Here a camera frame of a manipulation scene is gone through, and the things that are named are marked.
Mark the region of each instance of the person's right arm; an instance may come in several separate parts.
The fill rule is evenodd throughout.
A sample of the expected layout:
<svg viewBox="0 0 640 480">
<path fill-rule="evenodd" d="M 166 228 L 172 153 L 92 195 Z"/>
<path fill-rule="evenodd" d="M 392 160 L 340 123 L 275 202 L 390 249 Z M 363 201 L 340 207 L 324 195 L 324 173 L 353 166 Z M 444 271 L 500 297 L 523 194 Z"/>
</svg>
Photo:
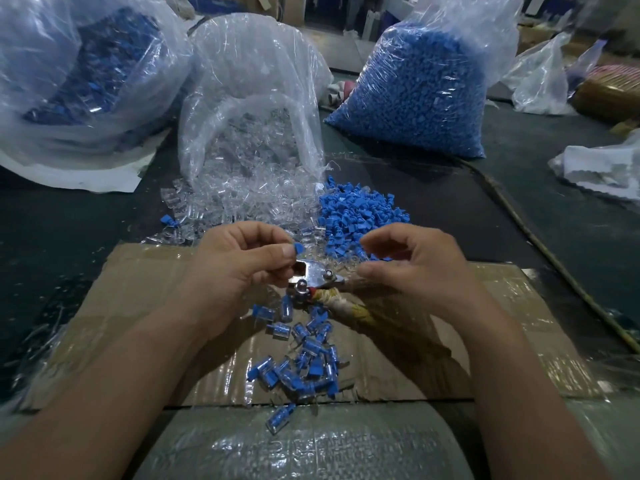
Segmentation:
<svg viewBox="0 0 640 480">
<path fill-rule="evenodd" d="M 464 341 L 494 480 L 609 478 L 520 325 L 476 279 L 452 236 L 391 224 L 361 244 L 396 261 L 363 263 L 359 275 L 420 298 Z"/>
</svg>

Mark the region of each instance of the person's left hand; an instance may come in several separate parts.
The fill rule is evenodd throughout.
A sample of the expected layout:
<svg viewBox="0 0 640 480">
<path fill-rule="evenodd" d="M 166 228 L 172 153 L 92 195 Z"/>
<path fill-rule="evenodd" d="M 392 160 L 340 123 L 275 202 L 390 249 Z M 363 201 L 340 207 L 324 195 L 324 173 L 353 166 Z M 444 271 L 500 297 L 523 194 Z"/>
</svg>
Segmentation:
<svg viewBox="0 0 640 480">
<path fill-rule="evenodd" d="M 279 227 L 261 222 L 217 226 L 202 238 L 167 304 L 196 320 L 211 340 L 245 311 L 238 307 L 249 286 L 286 287 L 295 261 L 293 240 Z"/>
</svg>

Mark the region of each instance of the forearm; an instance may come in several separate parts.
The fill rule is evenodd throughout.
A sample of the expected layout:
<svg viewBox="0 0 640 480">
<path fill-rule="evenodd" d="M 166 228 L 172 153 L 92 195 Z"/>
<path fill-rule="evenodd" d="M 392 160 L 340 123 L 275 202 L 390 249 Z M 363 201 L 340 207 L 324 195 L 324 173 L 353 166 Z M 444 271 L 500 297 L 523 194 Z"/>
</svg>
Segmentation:
<svg viewBox="0 0 640 480">
<path fill-rule="evenodd" d="M 2 450 L 4 473 L 30 479 L 120 478 L 201 340 L 167 309 L 140 321 Z"/>
<path fill-rule="evenodd" d="M 476 411 L 495 480 L 606 479 L 606 469 L 520 325 L 499 305 L 495 328 L 463 338 L 469 354 Z M 483 319 L 478 315 L 475 322 Z"/>
</svg>

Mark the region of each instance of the hand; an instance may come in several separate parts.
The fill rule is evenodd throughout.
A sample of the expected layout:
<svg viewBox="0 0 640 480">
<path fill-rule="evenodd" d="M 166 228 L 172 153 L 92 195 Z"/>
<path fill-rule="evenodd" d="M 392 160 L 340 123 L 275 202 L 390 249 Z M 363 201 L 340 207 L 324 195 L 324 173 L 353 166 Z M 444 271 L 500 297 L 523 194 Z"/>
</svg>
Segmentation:
<svg viewBox="0 0 640 480">
<path fill-rule="evenodd" d="M 261 222 L 238 222 L 210 229 L 167 304 L 187 319 L 196 320 L 211 340 L 245 311 L 238 306 L 249 286 L 287 286 L 296 261 L 292 243 L 283 229 Z"/>
<path fill-rule="evenodd" d="M 423 300 L 430 313 L 450 322 L 462 335 L 497 302 L 469 268 L 453 236 L 439 229 L 390 224 L 361 238 L 368 253 L 396 261 L 369 261 L 357 268 L 363 278 L 382 283 Z"/>
</svg>

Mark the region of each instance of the cardboard sheet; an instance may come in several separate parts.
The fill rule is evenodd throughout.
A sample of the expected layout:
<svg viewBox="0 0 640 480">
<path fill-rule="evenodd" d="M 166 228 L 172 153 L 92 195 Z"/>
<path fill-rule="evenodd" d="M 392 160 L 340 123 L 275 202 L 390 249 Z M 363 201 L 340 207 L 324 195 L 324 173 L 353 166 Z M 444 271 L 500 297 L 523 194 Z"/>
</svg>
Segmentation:
<svg viewBox="0 0 640 480">
<path fill-rule="evenodd" d="M 22 407 L 40 409 L 49 404 L 112 340 L 160 306 L 194 251 L 148 244 L 117 246 L 46 366 L 33 380 Z M 521 323 L 563 396 L 601 394 L 571 340 L 519 268 L 510 264 L 471 266 L 501 306 Z M 341 392 L 337 401 L 472 398 L 467 352 L 450 325 L 428 316 L 418 304 L 399 294 L 361 298 L 372 313 L 393 317 L 402 330 L 410 330 L 407 337 L 422 339 L 404 339 L 332 320 L 330 342 L 337 346 L 340 359 L 349 361 L 340 369 L 339 380 L 353 385 Z M 244 298 L 243 309 L 254 303 L 276 307 L 279 299 L 278 290 L 256 287 Z M 306 323 L 308 315 L 296 310 L 297 321 Z M 170 405 L 283 403 L 287 399 L 279 388 L 269 392 L 258 383 L 248 383 L 246 372 L 266 355 L 276 361 L 288 353 L 293 356 L 292 348 L 291 339 L 274 339 L 254 320 L 238 319 L 198 355 Z"/>
</svg>

